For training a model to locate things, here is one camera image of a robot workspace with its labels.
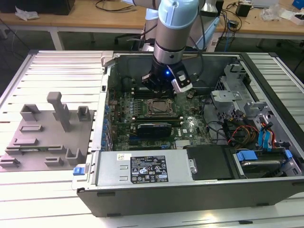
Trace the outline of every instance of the wooden table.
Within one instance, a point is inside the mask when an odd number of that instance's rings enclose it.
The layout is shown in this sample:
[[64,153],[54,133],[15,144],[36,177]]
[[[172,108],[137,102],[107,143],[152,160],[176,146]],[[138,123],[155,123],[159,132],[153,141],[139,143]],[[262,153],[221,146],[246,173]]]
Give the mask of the wooden table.
[[[225,0],[224,9],[226,6],[235,0]],[[292,6],[293,0],[280,0],[280,5],[286,10],[298,11]],[[232,7],[229,10],[236,12],[236,7]],[[235,37],[240,38],[260,38],[260,39],[304,39],[304,27],[297,26],[293,22],[287,19],[281,19],[280,21],[263,21],[260,17],[261,9],[250,10],[246,18],[242,19],[242,28],[235,34]],[[239,21],[232,13],[228,12],[228,18]],[[212,41],[209,44],[208,51],[214,51],[218,38],[222,35],[224,30],[224,19],[220,17],[220,23],[213,34]]]
[[[67,16],[39,14],[40,18],[24,21],[13,13],[0,13],[0,18],[15,30],[48,31],[56,50],[64,50],[58,34],[61,31],[106,32],[106,33],[141,33],[145,24],[146,9],[136,7],[136,11],[127,13],[110,13],[95,7],[96,0],[76,0]],[[106,2],[106,9],[119,9],[128,6],[120,1]],[[0,24],[0,29],[7,29]]]
[[[42,30],[48,31],[54,42],[56,50],[63,50],[64,46],[58,32],[108,32],[108,33],[140,33],[145,23],[146,9],[136,7],[136,11],[127,13],[110,13],[95,7],[96,0],[76,0],[74,8],[67,16],[40,14],[36,20],[23,21],[15,14],[0,13],[0,18],[15,30]],[[235,0],[225,0],[224,8]],[[293,0],[281,0],[285,9],[292,9]],[[118,9],[127,4],[116,1],[106,2],[106,9]],[[261,9],[252,9],[246,18],[242,18],[242,28],[235,34],[242,38],[273,38],[273,39],[304,39],[304,27],[281,19],[280,21],[264,22],[260,17]],[[228,13],[229,19],[235,17]],[[0,24],[0,29],[7,29]],[[224,29],[221,21],[210,42],[208,51],[214,51],[217,40]]]

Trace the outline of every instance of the slotted metal platform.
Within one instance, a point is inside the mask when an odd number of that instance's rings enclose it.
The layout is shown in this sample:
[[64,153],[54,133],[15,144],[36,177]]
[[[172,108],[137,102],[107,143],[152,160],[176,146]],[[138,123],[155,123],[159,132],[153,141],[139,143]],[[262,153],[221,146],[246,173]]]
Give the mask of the slotted metal platform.
[[[304,130],[304,87],[301,81],[278,57],[268,53],[249,53],[249,57],[280,98],[290,114]],[[254,82],[250,86],[260,101],[265,98]]]
[[[67,103],[70,110],[87,105],[96,111],[103,77],[101,55],[101,51],[41,51],[37,55],[29,55],[0,98],[0,156],[19,125],[19,112],[24,103],[37,103],[41,110],[53,110],[46,97],[48,92],[56,90],[63,94],[62,101]],[[287,72],[273,64],[273,61],[279,62],[278,59],[261,54],[250,55],[255,60],[259,60],[258,56],[270,60],[269,64],[262,62],[260,67],[270,67],[270,70],[276,67],[280,74],[275,75],[281,78],[284,77],[282,72]],[[276,81],[271,74],[266,75],[271,81]],[[284,86],[275,86],[274,89],[277,93],[282,91],[282,94],[289,94],[288,91],[284,92]],[[293,113],[296,110],[303,113],[303,106],[298,103],[297,107],[289,108]],[[303,193],[269,207],[96,218],[72,189],[72,177],[72,171],[0,173],[0,227],[299,228],[304,224]],[[252,221],[253,224],[240,225],[240,220]]]

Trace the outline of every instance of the warning label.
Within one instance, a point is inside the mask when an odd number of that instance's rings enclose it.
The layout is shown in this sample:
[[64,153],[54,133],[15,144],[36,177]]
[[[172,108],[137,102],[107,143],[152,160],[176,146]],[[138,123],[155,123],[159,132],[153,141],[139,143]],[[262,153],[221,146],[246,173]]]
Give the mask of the warning label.
[[133,184],[168,182],[165,156],[131,157]]

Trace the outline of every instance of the blue cable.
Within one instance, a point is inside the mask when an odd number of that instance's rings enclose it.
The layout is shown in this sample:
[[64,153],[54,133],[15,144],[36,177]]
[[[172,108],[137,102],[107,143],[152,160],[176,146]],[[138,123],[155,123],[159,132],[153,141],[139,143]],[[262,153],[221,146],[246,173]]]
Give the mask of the blue cable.
[[225,50],[224,52],[227,51],[227,47],[228,47],[228,40],[229,40],[229,32],[230,32],[230,24],[229,24],[229,20],[228,20],[228,33],[227,33],[227,40],[226,40],[226,45],[225,45]]

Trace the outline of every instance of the metal bracket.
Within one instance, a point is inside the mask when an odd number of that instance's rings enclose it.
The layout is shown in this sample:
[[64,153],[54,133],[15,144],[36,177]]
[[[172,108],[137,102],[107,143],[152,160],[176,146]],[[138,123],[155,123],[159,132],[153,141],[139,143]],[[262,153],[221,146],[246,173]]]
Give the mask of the metal bracket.
[[242,100],[242,96],[238,91],[215,90],[212,91],[212,96],[216,102],[234,102]]
[[244,106],[247,117],[256,117],[261,111],[267,107],[266,102],[248,102]]

